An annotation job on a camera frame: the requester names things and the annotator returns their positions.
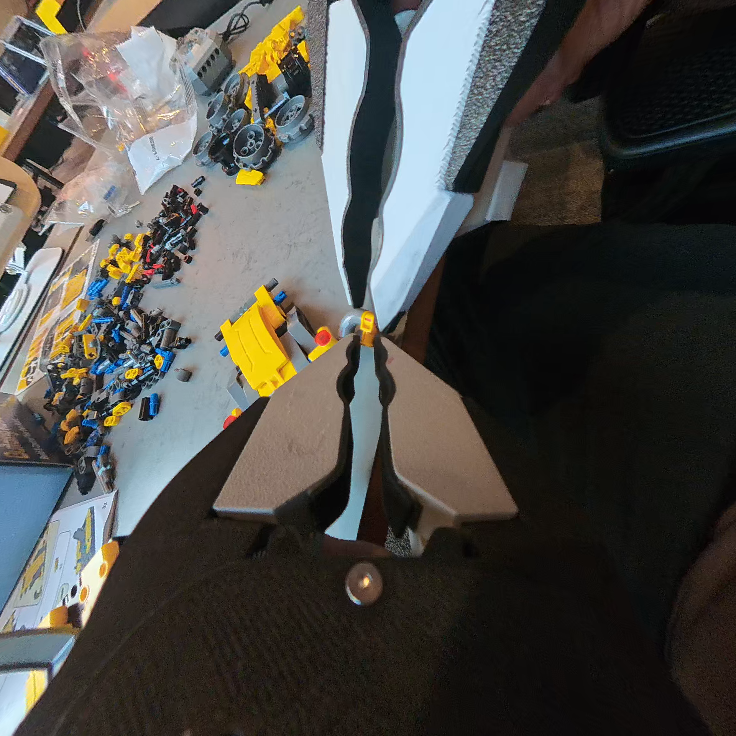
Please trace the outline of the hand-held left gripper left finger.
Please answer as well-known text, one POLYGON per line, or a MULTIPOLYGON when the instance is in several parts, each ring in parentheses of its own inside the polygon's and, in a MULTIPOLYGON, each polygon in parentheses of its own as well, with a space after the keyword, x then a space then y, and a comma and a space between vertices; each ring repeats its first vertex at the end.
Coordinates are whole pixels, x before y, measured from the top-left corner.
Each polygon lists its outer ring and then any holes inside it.
POLYGON ((327 529, 350 496, 360 338, 340 340, 269 398, 214 502, 223 518, 327 529))

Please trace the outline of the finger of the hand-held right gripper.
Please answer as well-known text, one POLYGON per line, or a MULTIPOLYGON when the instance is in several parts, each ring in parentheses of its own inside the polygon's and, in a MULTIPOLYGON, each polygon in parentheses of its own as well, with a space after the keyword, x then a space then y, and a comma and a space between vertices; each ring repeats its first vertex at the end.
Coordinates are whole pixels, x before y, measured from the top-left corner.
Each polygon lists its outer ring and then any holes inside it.
POLYGON ((416 298, 474 203, 445 174, 493 1, 428 2, 402 40, 391 176, 379 208, 370 275, 380 329, 416 298))
POLYGON ((396 141, 398 25, 391 2, 331 2, 326 10, 321 162, 347 303, 377 308, 370 285, 379 215, 396 141))

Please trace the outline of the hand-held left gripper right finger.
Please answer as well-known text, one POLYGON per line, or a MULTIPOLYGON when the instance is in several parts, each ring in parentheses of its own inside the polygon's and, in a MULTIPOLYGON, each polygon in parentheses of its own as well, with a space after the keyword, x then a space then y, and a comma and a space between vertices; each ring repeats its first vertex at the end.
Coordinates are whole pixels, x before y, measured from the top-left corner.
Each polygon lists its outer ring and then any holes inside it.
POLYGON ((461 395, 388 339, 373 345, 379 381, 383 508, 421 555, 438 529, 510 520, 512 498, 461 395))

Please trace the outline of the yellow panel vehicle assembly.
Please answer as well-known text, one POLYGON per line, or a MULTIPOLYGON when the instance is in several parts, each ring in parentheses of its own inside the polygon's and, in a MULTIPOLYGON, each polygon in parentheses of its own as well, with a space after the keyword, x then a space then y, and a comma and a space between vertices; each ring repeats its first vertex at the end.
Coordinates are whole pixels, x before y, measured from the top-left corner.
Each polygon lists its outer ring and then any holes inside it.
POLYGON ((230 358, 235 366, 227 388, 235 408, 224 427, 256 400, 269 398, 337 343, 329 327, 311 326, 280 289, 277 279, 259 286, 221 324, 215 339, 221 343, 221 356, 230 358))

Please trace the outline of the grey elbow with yellow connector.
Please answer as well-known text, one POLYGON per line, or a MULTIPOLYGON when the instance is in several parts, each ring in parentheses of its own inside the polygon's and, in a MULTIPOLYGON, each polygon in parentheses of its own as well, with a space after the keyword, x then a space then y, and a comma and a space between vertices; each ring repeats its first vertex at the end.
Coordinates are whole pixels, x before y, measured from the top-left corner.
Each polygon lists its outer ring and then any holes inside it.
POLYGON ((373 312, 353 309, 342 318, 338 327, 339 338, 356 335, 363 347, 373 348, 380 334, 373 312))

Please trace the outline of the person's right hand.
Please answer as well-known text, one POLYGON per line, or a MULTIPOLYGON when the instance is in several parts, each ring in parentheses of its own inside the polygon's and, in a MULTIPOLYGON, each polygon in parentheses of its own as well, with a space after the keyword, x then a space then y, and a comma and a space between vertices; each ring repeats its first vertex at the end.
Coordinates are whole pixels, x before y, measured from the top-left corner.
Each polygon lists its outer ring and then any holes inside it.
POLYGON ((616 41, 641 15, 649 1, 588 1, 560 47, 507 118, 516 127, 557 102, 581 76, 594 56, 616 41))

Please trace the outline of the wheeled yellow black chassis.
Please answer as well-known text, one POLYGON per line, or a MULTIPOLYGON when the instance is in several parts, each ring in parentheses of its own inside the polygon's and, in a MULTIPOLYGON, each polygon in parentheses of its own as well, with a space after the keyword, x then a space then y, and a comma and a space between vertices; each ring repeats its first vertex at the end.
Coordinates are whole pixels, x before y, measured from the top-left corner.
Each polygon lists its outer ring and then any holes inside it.
MULTIPOLYGON (((247 2, 233 14, 226 31, 220 33, 226 43, 247 30, 249 8, 268 4, 247 2)), ((298 5, 255 45, 244 66, 236 69, 233 60, 233 70, 210 96, 205 132, 191 152, 196 165, 217 166, 234 178, 240 169, 265 174, 283 147, 316 129, 310 70, 306 14, 298 5)))

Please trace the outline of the grey motor block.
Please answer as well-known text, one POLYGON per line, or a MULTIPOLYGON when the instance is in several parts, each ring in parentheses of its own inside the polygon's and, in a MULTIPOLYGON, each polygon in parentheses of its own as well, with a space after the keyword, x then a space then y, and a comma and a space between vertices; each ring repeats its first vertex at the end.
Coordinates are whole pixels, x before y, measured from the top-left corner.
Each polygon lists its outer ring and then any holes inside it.
POLYGON ((194 92, 209 97, 233 70, 233 58, 223 34, 194 27, 177 42, 177 56, 194 92))

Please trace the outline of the white paper slip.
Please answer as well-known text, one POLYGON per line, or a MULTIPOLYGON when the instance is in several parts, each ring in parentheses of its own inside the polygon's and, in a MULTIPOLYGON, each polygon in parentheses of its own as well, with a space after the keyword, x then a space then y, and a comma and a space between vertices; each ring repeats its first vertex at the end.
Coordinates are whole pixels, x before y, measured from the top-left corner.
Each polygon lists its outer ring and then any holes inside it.
POLYGON ((126 154, 140 194, 145 194, 167 172, 180 166, 191 152, 197 118, 191 116, 132 142, 126 154))

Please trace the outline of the pile of small building pieces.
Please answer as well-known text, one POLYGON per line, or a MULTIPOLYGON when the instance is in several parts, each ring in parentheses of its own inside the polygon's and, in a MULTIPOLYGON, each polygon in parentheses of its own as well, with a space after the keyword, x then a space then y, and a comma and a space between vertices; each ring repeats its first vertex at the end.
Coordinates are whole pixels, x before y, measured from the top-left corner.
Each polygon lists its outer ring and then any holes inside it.
POLYGON ((178 320, 141 303, 152 283, 177 278, 191 262, 199 222, 209 212, 205 181, 200 175, 188 189, 172 185, 146 224, 112 236, 87 290, 71 353, 47 366, 43 410, 53 418, 51 436, 71 462, 81 495, 97 483, 106 493, 114 490, 110 432, 191 344, 178 320))

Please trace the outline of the open instruction booklet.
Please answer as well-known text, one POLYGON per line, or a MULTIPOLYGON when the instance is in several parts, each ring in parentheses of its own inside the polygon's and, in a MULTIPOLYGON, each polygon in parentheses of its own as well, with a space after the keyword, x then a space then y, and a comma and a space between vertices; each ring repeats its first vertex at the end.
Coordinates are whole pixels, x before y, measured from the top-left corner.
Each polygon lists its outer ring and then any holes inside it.
POLYGON ((111 539, 117 492, 56 511, 6 602, 2 633, 34 629, 52 610, 77 601, 82 574, 111 539))

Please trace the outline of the yellow black sticker sheet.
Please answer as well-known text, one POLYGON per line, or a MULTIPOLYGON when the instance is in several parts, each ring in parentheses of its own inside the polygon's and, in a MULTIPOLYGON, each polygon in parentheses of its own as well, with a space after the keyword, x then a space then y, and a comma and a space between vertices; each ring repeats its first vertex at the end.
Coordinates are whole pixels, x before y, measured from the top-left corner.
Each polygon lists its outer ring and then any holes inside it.
POLYGON ((88 307, 87 290, 93 280, 98 248, 99 240, 89 244, 51 282, 23 362, 16 394, 41 380, 53 360, 71 353, 73 334, 78 331, 88 307))

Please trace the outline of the cardboard kit box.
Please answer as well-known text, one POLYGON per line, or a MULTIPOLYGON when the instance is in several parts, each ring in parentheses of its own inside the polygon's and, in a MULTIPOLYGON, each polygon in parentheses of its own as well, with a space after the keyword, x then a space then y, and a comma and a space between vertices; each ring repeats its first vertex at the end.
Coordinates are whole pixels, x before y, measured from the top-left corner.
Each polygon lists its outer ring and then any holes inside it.
POLYGON ((69 485, 72 469, 30 407, 1 394, 1 608, 69 485))

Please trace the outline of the small clear plastic bag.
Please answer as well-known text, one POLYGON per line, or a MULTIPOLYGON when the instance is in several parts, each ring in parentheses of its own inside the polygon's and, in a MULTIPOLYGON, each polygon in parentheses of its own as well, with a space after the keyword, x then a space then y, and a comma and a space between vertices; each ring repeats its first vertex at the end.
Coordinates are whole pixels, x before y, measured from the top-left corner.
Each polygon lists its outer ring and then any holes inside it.
POLYGON ((141 194, 126 158, 108 158, 89 166, 64 185, 43 219, 48 228, 84 227, 128 214, 141 194))

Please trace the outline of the white flat device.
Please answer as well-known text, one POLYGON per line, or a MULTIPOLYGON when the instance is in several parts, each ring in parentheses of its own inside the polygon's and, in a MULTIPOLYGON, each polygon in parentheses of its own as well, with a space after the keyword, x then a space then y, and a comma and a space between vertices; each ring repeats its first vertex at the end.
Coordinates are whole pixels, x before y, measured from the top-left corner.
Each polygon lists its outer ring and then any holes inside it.
POLYGON ((1 309, 1 371, 11 363, 27 326, 42 300, 65 255, 60 247, 41 248, 30 259, 26 247, 18 244, 5 269, 5 274, 18 280, 1 309))

